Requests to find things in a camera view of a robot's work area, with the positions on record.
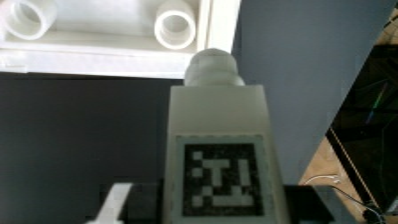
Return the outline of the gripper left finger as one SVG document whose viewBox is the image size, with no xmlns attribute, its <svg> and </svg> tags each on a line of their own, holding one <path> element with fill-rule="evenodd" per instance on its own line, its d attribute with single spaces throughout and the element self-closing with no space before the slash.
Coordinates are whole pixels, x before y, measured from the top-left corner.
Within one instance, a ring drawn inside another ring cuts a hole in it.
<svg viewBox="0 0 398 224">
<path fill-rule="evenodd" d="M 158 184 L 111 184 L 94 218 L 87 224 L 154 224 L 158 213 Z"/>
</svg>

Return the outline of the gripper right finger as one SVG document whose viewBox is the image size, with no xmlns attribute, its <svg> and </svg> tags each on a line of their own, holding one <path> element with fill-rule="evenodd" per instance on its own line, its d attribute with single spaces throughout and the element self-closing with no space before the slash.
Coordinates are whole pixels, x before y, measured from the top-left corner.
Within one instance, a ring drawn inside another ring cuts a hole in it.
<svg viewBox="0 0 398 224">
<path fill-rule="evenodd" d="M 357 224 L 330 186 L 284 186 L 291 224 Z"/>
</svg>

